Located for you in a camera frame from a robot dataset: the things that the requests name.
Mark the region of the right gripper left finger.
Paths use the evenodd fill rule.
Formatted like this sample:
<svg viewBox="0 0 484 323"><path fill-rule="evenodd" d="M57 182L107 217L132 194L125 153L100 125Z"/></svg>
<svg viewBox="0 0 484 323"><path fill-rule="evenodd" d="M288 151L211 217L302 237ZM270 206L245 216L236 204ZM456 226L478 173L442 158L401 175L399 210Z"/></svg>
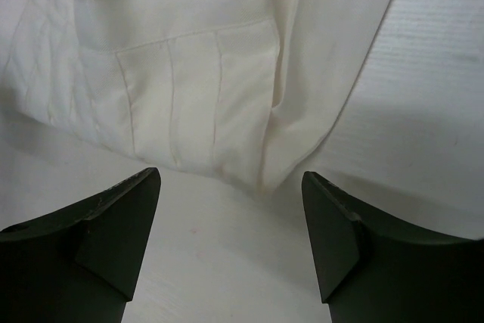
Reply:
<svg viewBox="0 0 484 323"><path fill-rule="evenodd" d="M159 200L158 169L1 231L3 322L120 322Z"/></svg>

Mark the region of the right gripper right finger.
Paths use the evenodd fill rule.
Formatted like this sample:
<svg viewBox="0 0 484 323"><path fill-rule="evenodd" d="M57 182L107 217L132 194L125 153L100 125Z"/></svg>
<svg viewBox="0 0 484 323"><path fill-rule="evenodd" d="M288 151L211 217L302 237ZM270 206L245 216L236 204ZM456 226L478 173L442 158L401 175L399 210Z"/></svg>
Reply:
<svg viewBox="0 0 484 323"><path fill-rule="evenodd" d="M316 172L302 201L321 301L334 322L481 322L483 242L421 228Z"/></svg>

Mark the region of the white skirt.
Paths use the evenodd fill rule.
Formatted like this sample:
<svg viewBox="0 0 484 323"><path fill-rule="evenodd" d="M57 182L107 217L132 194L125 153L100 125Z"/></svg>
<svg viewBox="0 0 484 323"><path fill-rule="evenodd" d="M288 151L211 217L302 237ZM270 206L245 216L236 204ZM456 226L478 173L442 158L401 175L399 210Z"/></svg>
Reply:
<svg viewBox="0 0 484 323"><path fill-rule="evenodd" d="M391 0L1 0L1 104L128 157L275 189Z"/></svg>

